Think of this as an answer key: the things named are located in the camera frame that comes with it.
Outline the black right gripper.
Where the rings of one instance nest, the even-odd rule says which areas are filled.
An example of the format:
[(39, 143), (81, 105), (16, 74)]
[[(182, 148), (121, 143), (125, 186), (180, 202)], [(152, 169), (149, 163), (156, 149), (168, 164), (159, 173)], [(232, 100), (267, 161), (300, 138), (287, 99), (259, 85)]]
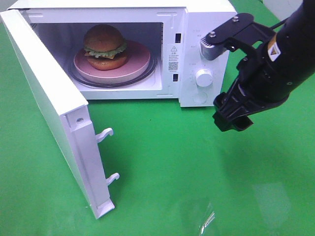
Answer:
[(237, 69), (239, 74), (229, 90), (214, 99), (213, 119), (222, 132), (244, 131), (253, 124), (249, 115), (283, 104), (290, 94), (287, 79), (276, 71), (267, 49), (247, 55)]

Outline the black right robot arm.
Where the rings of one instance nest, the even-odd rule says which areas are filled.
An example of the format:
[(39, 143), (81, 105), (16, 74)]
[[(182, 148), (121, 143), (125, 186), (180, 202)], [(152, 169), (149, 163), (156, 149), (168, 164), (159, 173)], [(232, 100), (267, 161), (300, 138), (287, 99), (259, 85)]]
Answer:
[(275, 32), (241, 13), (216, 28), (215, 37), (206, 36), (213, 46), (245, 53), (233, 84), (214, 100), (213, 118), (221, 131), (247, 129), (250, 115), (280, 106), (314, 74), (314, 1), (303, 1), (278, 28)]

